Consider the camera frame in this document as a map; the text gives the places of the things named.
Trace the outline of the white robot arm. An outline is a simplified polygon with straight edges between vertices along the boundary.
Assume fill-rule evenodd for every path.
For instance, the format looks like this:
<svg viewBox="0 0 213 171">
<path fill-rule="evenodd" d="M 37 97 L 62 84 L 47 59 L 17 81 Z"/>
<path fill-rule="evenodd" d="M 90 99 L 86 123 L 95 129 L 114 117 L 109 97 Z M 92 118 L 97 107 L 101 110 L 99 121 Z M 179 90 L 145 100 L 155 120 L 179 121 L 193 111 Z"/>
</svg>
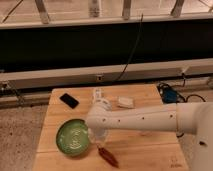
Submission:
<svg viewBox="0 0 213 171">
<path fill-rule="evenodd" d="M 86 125 L 95 139 L 104 139 L 110 129 L 194 134 L 190 171 L 213 171 L 213 102 L 170 103 L 118 111 L 111 111 L 104 102 L 96 102 L 87 114 Z"/>
</svg>

